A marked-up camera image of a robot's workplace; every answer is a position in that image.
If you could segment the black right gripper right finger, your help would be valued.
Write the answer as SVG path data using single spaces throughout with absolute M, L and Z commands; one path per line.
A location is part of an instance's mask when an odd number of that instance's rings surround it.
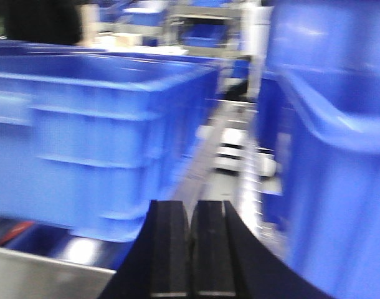
M 199 201 L 191 230 L 194 298 L 329 298 L 271 253 L 229 201 Z

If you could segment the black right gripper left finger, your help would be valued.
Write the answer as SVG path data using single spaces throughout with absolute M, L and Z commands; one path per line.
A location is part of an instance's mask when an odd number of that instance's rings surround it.
M 189 223 L 181 201 L 151 201 L 128 255 L 99 298 L 189 298 Z

